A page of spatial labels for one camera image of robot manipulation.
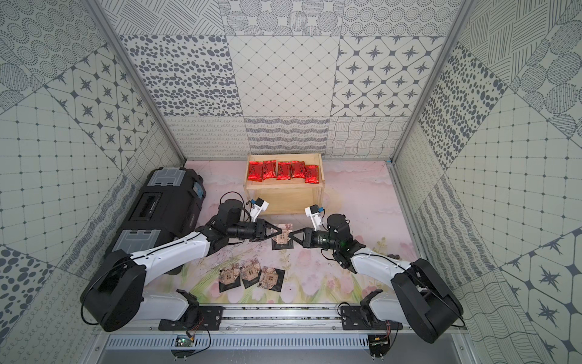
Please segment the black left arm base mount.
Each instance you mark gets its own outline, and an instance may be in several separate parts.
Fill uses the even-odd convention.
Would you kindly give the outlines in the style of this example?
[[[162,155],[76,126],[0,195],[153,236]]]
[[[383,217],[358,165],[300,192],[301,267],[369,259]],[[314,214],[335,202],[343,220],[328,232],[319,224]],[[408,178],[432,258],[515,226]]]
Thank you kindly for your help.
[[[190,292],[178,289],[176,293],[178,298],[186,300],[187,307],[176,320],[162,319],[159,323],[159,331],[219,330],[224,314],[223,306],[201,306],[197,297]]]

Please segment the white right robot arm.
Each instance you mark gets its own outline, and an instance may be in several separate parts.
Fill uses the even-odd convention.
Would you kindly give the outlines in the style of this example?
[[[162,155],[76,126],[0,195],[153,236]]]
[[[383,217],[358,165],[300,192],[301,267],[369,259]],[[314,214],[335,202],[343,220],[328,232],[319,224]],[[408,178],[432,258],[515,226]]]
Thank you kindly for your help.
[[[360,301],[360,316],[370,328],[398,322],[433,344],[462,318],[461,303],[430,262],[406,262],[374,252],[354,238],[345,215],[330,215],[327,227],[305,227],[290,232],[289,238],[306,249],[330,250],[342,268],[391,286],[395,300],[375,290]]]

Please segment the red tea bag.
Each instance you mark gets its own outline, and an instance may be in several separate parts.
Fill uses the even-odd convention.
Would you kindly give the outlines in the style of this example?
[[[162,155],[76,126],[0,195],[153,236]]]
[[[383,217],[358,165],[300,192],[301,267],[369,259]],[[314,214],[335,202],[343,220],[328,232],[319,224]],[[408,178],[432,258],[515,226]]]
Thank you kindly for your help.
[[[277,163],[277,180],[290,180],[292,178],[292,162]]]
[[[320,168],[318,165],[305,165],[305,183],[319,184],[320,183]]]
[[[305,179],[306,178],[306,164],[303,161],[293,161],[291,162],[291,177],[292,179]]]
[[[247,180],[263,182],[263,162],[250,161],[248,164]]]
[[[277,177],[277,161],[268,160],[262,162],[262,179],[268,180]]]

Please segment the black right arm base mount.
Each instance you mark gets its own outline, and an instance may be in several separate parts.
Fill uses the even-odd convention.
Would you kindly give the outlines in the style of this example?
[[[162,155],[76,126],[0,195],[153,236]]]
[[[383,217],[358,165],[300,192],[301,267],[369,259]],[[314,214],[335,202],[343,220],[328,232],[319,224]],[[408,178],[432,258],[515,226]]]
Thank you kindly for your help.
[[[380,321],[373,314],[370,307],[371,300],[382,292],[382,290],[378,289],[372,291],[362,299],[359,306],[352,306],[346,302],[340,303],[336,308],[336,311],[342,320],[343,330],[383,330],[387,327],[402,330],[403,324],[401,322],[394,322],[391,320]]]

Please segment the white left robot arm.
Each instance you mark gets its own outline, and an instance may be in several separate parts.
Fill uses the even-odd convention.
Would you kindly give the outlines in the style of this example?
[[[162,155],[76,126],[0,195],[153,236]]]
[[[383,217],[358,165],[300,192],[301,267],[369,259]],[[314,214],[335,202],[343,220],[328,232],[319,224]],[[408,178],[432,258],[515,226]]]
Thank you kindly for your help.
[[[169,271],[217,253],[224,247],[261,242],[281,235],[281,228],[260,213],[268,203],[258,200],[251,211],[243,202],[229,199],[206,224],[188,235],[149,250],[109,254],[80,295],[80,314],[90,314],[93,324],[114,332],[131,321],[158,320],[173,329],[201,327],[197,298],[185,290],[149,294],[145,287]]]

